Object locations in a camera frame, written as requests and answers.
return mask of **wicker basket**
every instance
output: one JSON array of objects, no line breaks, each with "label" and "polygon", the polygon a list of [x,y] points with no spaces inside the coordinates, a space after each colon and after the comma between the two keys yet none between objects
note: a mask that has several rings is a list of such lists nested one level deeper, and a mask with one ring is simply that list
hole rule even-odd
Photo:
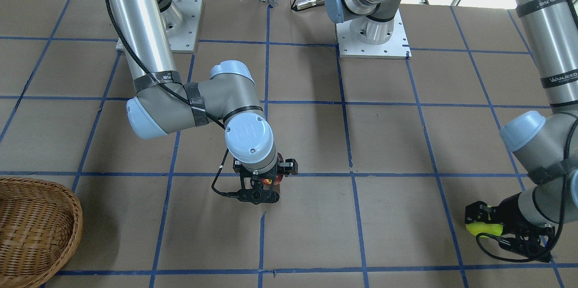
[{"label": "wicker basket", "polygon": [[82,210],[58,183],[0,177],[0,287],[37,288],[70,260]]}]

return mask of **yellow-green object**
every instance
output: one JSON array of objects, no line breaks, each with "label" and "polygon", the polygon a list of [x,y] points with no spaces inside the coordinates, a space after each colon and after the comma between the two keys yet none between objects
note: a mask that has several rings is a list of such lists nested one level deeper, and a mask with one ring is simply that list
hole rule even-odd
[{"label": "yellow-green object", "polygon": [[471,235],[477,236],[481,232],[496,236],[502,235],[504,226],[502,224],[471,223],[466,225],[466,229]]}]

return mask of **robotic arm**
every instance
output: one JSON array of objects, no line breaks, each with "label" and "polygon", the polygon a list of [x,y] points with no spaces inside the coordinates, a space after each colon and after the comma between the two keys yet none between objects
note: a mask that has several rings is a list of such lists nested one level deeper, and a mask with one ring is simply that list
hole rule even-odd
[{"label": "robotic arm", "polygon": [[[128,53],[136,97],[126,103],[126,111],[135,133],[150,139],[214,121],[225,130],[225,142],[235,157],[233,169],[242,184],[241,190],[230,193],[213,185],[215,192],[254,204],[277,202],[273,185],[283,176],[296,175],[298,166],[295,160],[281,160],[247,66],[224,61],[213,67],[210,80],[182,84],[157,0],[106,2]],[[251,189],[244,186],[246,177]]]},{"label": "robotic arm", "polygon": [[[367,37],[368,29],[388,29],[400,0],[325,0],[334,23],[363,21],[365,43],[379,44]],[[551,249],[564,223],[578,219],[578,21],[571,0],[516,0],[518,16],[528,33],[528,43],[549,98],[553,115],[536,111],[508,123],[502,130],[507,149],[529,171],[537,184],[491,207],[478,201],[466,207],[465,222],[489,256],[512,262],[549,262]],[[541,244],[541,236],[547,244]],[[526,259],[506,259],[491,255],[481,237],[498,241],[500,247]]]}]

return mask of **light blue joint cap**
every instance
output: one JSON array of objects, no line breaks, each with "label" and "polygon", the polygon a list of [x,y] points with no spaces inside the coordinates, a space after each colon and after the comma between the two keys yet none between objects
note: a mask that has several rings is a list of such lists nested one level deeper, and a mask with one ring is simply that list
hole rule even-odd
[{"label": "light blue joint cap", "polygon": [[258,114],[239,113],[227,124],[225,142],[231,154],[242,163],[256,164],[271,153],[273,130]]},{"label": "light blue joint cap", "polygon": [[578,207],[578,171],[574,171],[572,180],[570,180],[570,193],[572,193],[572,201]]},{"label": "light blue joint cap", "polygon": [[126,102],[126,113],[128,121],[131,123],[132,130],[142,139],[152,139],[168,135],[159,125],[150,117],[149,113],[140,104],[138,98],[129,99]]},{"label": "light blue joint cap", "polygon": [[252,80],[251,73],[249,72],[247,66],[245,66],[243,62],[237,60],[223,61],[221,64],[214,66],[211,69],[211,79],[218,74],[239,74],[243,77],[249,78],[253,84],[255,84],[255,81]]},{"label": "light blue joint cap", "polygon": [[345,17],[343,16],[343,2],[341,0],[325,0],[327,16],[335,23],[343,23]]},{"label": "light blue joint cap", "polygon": [[545,124],[545,117],[537,111],[526,112],[500,130],[500,136],[510,152],[516,152],[526,146]]}]

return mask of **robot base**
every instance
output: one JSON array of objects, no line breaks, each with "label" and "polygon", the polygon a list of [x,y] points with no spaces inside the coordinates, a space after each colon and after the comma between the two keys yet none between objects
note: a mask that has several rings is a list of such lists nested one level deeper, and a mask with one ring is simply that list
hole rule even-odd
[{"label": "robot base", "polygon": [[405,59],[411,57],[407,35],[399,11],[396,13],[392,37],[382,45],[370,45],[351,35],[351,21],[336,24],[339,55],[347,58]]},{"label": "robot base", "polygon": [[[182,20],[167,29],[171,50],[174,53],[195,53],[203,2],[202,0],[173,0],[173,4],[182,14]],[[120,40],[117,42],[116,49],[124,51]]]}]

